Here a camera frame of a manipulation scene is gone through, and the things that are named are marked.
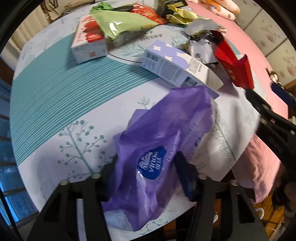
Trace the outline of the purple tissue plastic wrapper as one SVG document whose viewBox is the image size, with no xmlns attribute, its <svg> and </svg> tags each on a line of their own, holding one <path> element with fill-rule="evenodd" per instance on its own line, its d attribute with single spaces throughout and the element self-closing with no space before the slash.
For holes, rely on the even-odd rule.
<svg viewBox="0 0 296 241">
<path fill-rule="evenodd" d="M 114 136 L 118 159 L 112 193 L 103 204 L 107 223 L 137 231 L 166 209 L 178 185 L 173 159 L 191 158 L 197 139 L 213 125 L 213 99 L 205 86 L 172 89 L 151 109 L 136 110 Z"/>
</svg>

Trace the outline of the strawberry milk carton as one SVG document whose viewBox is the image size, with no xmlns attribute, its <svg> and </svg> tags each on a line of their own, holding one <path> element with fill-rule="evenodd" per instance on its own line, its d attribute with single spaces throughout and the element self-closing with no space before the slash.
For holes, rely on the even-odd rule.
<svg viewBox="0 0 296 241">
<path fill-rule="evenodd" d="M 77 63 L 107 55 L 104 33 L 93 16 L 85 15 L 80 18 L 71 51 Z"/>
</svg>

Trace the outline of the red orange snack wrapper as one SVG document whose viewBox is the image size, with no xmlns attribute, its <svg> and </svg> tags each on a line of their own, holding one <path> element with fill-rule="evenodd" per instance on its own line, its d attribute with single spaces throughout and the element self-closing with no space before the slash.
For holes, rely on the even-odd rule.
<svg viewBox="0 0 296 241">
<path fill-rule="evenodd" d="M 162 16 L 158 15 L 156 13 L 156 11 L 152 7 L 142 5 L 140 3 L 133 3 L 133 8 L 132 8 L 132 10 L 130 12 L 139 14 L 139 15 L 141 15 L 143 17 L 146 17 L 146 18 L 156 22 L 159 25 L 164 25 L 164 24 L 167 24 L 169 22 L 167 19 L 165 19 Z"/>
</svg>

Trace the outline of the dark pistachio chocolate box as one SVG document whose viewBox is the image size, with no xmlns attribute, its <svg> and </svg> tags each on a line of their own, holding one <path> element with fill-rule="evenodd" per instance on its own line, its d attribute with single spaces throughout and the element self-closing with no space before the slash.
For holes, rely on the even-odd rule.
<svg viewBox="0 0 296 241">
<path fill-rule="evenodd" d="M 173 14 L 173 11 L 168 7 L 168 5 L 173 5 L 175 8 L 182 8 L 187 6 L 185 0 L 155 0 L 154 8 L 156 13 L 160 16 L 166 16 L 168 14 Z"/>
</svg>

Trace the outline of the pink blanket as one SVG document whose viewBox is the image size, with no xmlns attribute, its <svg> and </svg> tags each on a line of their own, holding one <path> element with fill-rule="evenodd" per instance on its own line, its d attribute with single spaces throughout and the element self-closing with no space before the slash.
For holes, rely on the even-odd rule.
<svg viewBox="0 0 296 241">
<path fill-rule="evenodd" d="M 248 56 L 250 66 L 263 87 L 266 101 L 274 112 L 287 118 L 287 105 L 270 88 L 271 80 L 265 70 L 270 64 L 252 39 L 236 23 L 215 15 L 204 5 L 191 1 L 188 1 L 188 4 L 197 15 L 210 18 L 227 29 L 226 37 L 242 54 Z M 259 203 L 272 190 L 279 168 L 280 161 L 276 155 L 257 135 L 253 135 L 232 171 L 243 187 L 254 190 L 254 202 Z"/>
</svg>

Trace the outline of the red paper box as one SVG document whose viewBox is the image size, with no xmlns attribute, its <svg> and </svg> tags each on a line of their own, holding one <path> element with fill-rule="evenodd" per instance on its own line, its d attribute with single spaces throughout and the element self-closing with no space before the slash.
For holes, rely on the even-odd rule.
<svg viewBox="0 0 296 241">
<path fill-rule="evenodd" d="M 223 66 L 236 87 L 254 89 L 251 68 L 247 55 L 238 59 L 221 32 L 210 30 L 216 44 L 214 55 Z"/>
</svg>

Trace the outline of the tree print bed sheet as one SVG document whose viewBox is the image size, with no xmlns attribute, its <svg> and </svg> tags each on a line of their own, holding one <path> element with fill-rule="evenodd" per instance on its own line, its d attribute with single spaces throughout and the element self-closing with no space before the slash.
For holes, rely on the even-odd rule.
<svg viewBox="0 0 296 241">
<path fill-rule="evenodd" d="M 136 109 L 150 109 L 172 85 L 140 66 L 155 40 L 181 47 L 182 28 L 156 26 L 146 35 L 78 64 L 70 46 L 79 19 L 91 6 L 49 25 L 23 48 L 11 91 L 13 151 L 25 188 L 38 211 L 63 179 L 86 179 L 115 155 L 113 136 L 127 128 Z M 217 121 L 205 152 L 193 163 L 222 180 L 246 149 L 259 114 L 245 91 L 226 83 L 219 91 Z M 177 189 L 161 216 L 137 232 L 109 227 L 112 240 L 132 240 L 166 225 L 193 206 Z"/>
</svg>

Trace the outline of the silver foil wrapper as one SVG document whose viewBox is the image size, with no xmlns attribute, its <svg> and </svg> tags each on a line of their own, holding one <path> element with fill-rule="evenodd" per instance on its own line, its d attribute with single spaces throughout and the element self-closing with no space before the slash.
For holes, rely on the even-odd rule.
<svg viewBox="0 0 296 241">
<path fill-rule="evenodd" d="M 188 36 L 186 50 L 188 53 L 203 64 L 217 64 L 215 57 L 217 45 L 223 40 L 223 33 L 226 29 L 207 18 L 197 18 L 193 20 L 186 28 L 185 33 Z"/>
</svg>

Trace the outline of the lavender white paper carton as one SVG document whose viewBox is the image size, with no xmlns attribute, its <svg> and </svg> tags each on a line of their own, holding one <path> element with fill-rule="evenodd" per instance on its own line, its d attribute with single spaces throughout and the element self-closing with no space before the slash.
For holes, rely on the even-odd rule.
<svg viewBox="0 0 296 241">
<path fill-rule="evenodd" d="M 145 51 L 142 67 L 175 87 L 206 85 L 212 96 L 224 83 L 205 64 L 185 52 L 156 40 Z"/>
</svg>

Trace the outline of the bear print rolled quilt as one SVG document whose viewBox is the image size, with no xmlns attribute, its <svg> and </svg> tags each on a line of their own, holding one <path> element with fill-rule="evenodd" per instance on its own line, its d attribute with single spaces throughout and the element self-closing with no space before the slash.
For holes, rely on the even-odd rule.
<svg viewBox="0 0 296 241">
<path fill-rule="evenodd" d="M 236 15 L 240 13 L 239 6 L 232 0 L 201 0 L 199 4 L 215 15 L 231 21 L 234 21 Z"/>
</svg>

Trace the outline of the yellow gold foil wrapper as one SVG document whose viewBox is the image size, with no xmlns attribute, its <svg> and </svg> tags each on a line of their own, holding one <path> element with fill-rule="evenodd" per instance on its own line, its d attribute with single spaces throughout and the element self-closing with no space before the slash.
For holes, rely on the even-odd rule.
<svg viewBox="0 0 296 241">
<path fill-rule="evenodd" d="M 173 5 L 168 5 L 173 11 L 173 14 L 166 15 L 166 19 L 177 25 L 189 25 L 193 20 L 196 20 L 198 16 L 192 12 L 181 8 L 175 8 Z"/>
</svg>

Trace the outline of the green foil snack bag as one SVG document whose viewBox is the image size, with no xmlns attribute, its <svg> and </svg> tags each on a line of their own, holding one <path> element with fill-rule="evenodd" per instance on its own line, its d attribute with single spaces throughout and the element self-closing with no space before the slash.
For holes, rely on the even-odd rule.
<svg viewBox="0 0 296 241">
<path fill-rule="evenodd" d="M 115 47 L 142 37 L 146 32 L 158 26 L 155 21 L 128 11 L 97 10 L 91 15 Z"/>
</svg>

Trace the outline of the crumpled green paper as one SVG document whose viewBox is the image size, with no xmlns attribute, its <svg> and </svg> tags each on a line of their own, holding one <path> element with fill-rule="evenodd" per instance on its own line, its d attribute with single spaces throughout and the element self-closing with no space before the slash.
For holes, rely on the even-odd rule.
<svg viewBox="0 0 296 241">
<path fill-rule="evenodd" d="M 94 11 L 112 11 L 112 10 L 113 10 L 113 7 L 109 3 L 100 2 L 96 6 L 93 6 L 90 12 L 92 13 Z"/>
</svg>

